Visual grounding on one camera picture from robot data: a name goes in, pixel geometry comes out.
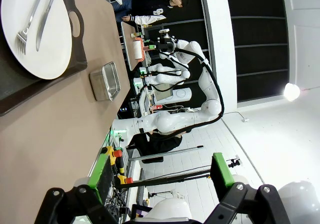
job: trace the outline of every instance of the light bulb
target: light bulb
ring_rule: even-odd
[[[300,96],[300,88],[295,84],[287,83],[283,94],[289,102],[292,102]]]

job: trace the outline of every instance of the jeans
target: jeans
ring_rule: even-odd
[[[122,5],[120,5],[116,1],[112,2],[111,4],[115,13],[115,20],[117,23],[122,22],[122,17],[128,16],[129,12],[132,9],[132,0],[122,0]]]

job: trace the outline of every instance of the bolt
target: bolt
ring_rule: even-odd
[[[81,187],[80,189],[79,189],[79,192],[80,193],[85,193],[87,190],[85,189],[85,188],[83,188],[83,187]]]
[[[266,192],[266,193],[269,193],[270,192],[270,188],[266,186],[266,187],[263,188],[263,191]]]
[[[242,190],[244,189],[244,186],[241,185],[241,184],[239,184],[239,185],[236,186],[236,188],[237,188],[238,190],[242,191]]]

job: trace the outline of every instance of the hand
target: hand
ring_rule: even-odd
[[[122,21],[124,22],[129,22],[130,21],[130,16],[126,15],[122,17]]]

